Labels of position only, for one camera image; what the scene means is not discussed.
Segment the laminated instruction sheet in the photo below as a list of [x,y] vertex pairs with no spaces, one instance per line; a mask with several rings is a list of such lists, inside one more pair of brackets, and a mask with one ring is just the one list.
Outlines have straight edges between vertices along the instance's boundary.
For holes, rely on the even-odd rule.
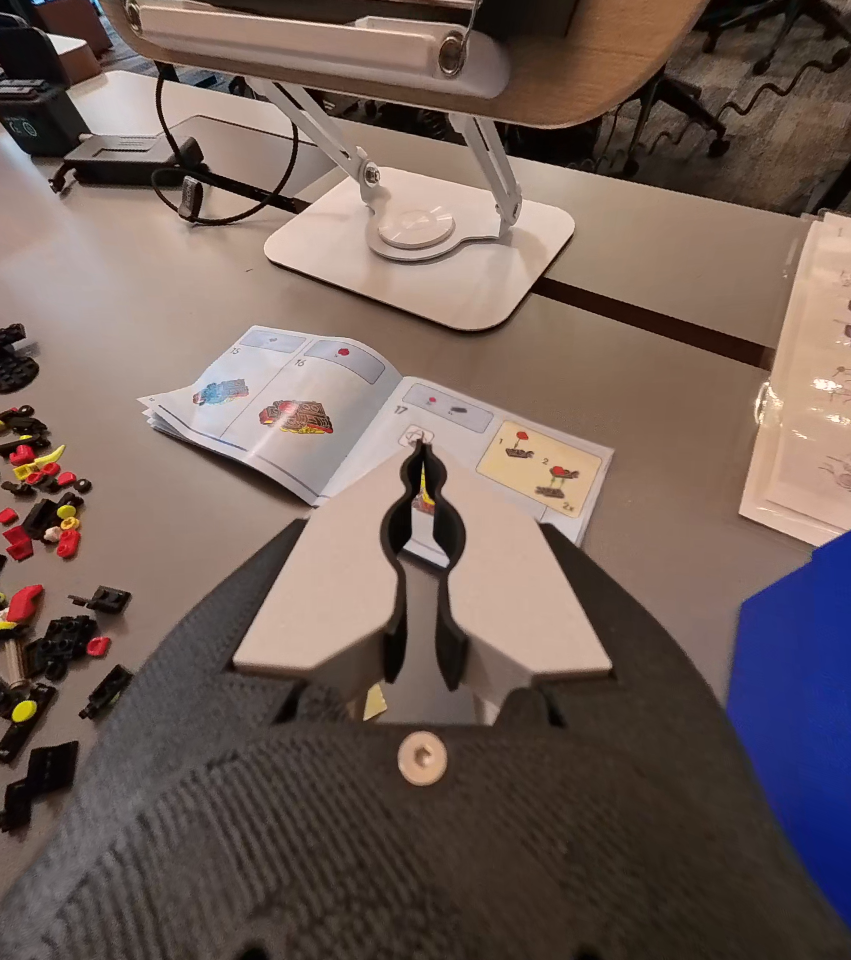
[[851,216],[808,226],[754,416],[739,514],[811,546],[851,530]]

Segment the lego instruction booklet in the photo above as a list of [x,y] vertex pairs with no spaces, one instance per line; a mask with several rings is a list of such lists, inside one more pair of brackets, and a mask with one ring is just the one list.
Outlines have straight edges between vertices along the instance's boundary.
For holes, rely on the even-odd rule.
[[402,376],[361,342],[251,327],[190,386],[139,399],[155,430],[252,468],[309,507],[419,441],[581,546],[611,448]]

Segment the blue plastic bin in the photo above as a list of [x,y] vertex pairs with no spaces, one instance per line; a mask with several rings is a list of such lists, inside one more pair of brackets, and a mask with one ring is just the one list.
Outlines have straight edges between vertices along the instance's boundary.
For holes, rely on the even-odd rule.
[[742,604],[727,712],[785,834],[851,929],[851,531]]

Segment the black power adapter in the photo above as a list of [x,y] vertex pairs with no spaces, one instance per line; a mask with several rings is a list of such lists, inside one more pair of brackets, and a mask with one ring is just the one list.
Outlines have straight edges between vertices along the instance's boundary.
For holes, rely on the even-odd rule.
[[208,170],[193,137],[179,141],[175,151],[162,135],[91,135],[63,158],[49,186],[61,193],[72,176],[84,186],[169,188],[180,186],[188,171]]

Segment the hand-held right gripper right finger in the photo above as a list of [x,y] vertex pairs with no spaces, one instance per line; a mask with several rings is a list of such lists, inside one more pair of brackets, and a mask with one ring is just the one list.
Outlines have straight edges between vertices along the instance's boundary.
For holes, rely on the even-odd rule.
[[613,665],[543,525],[444,450],[422,449],[432,538],[446,558],[435,649],[452,690],[499,712],[515,690],[607,678]]

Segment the pile of lego pieces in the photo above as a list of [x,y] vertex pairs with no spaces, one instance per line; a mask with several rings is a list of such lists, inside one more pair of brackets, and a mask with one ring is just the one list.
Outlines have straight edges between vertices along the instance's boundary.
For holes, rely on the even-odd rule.
[[[0,411],[0,491],[15,501],[0,510],[0,578],[8,562],[24,563],[38,548],[64,562],[76,559],[93,483],[65,468],[66,449],[53,446],[49,427],[33,406],[18,402]],[[51,618],[35,635],[46,588],[41,583],[13,591],[0,586],[0,719],[7,725],[0,737],[0,765],[18,761],[72,666],[108,654],[111,638],[100,630],[97,616],[123,615],[131,598],[129,591],[107,585],[86,597],[69,595],[79,612]]]

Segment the black office chair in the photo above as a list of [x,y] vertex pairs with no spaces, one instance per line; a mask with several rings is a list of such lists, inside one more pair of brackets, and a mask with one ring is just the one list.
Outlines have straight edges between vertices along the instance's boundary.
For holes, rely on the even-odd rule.
[[[612,150],[612,141],[622,111],[633,103],[637,104],[638,113],[628,145],[623,149]],[[658,105],[665,105],[683,115],[685,123],[677,130],[663,129],[652,140],[644,142],[642,135]],[[727,153],[730,147],[727,126],[718,114],[706,107],[702,100],[701,87],[672,75],[665,66],[659,67],[651,78],[613,110],[609,130],[599,159],[595,162],[594,171],[609,174],[617,171],[622,179],[632,179],[640,169],[640,158],[652,157],[656,150],[666,143],[679,146],[693,128],[699,128],[711,135],[707,148],[710,158],[720,158]]]

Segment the white stand with wooden tray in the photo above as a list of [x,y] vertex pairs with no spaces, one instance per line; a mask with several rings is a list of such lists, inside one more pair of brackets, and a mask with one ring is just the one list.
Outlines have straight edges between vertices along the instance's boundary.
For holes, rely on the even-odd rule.
[[[497,123],[597,118],[667,63],[706,5],[101,3],[137,54],[244,78],[344,173],[265,242],[273,265],[467,332],[507,320],[576,228],[524,199]],[[483,187],[374,161],[312,90],[446,114]]]

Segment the black battery charger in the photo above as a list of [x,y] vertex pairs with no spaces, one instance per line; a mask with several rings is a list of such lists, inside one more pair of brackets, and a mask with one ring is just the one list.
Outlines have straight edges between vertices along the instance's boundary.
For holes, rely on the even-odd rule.
[[42,79],[0,81],[0,123],[31,157],[64,158],[92,136],[67,89]]

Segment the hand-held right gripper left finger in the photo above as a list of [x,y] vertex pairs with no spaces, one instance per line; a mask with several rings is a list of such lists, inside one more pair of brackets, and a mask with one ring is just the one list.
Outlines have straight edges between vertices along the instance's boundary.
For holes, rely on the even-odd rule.
[[236,671],[328,687],[346,702],[395,682],[408,644],[399,554],[427,452],[415,443],[312,511],[233,655]]

